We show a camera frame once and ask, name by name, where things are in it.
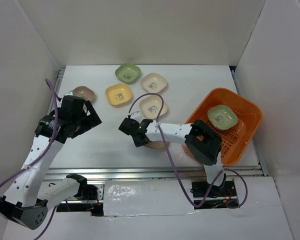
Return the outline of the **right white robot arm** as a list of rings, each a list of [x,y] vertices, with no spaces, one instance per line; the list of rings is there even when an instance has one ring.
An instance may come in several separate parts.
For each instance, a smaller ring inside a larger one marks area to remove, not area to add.
[[[194,159],[204,167],[209,193],[219,196],[225,190],[226,174],[221,160],[222,138],[202,120],[172,124],[152,119],[138,122],[126,117],[118,129],[131,136],[137,148],[158,141],[186,146]]]

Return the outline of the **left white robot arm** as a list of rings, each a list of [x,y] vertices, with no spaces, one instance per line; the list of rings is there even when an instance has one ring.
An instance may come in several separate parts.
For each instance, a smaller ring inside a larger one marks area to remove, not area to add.
[[[92,103],[67,95],[61,106],[38,123],[30,152],[9,189],[0,196],[0,215],[28,229],[37,229],[47,213],[68,198],[95,199],[98,188],[76,173],[41,190],[42,182],[67,139],[101,124]]]

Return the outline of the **orange plastic bin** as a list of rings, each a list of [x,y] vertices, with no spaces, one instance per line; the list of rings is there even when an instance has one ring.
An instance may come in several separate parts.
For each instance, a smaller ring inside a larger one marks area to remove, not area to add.
[[[209,120],[209,111],[226,106],[237,117],[237,123],[229,129],[219,129]],[[247,145],[258,129],[263,114],[261,109],[248,99],[227,88],[215,88],[198,105],[186,123],[202,120],[222,138],[221,162],[225,167],[237,164]]]

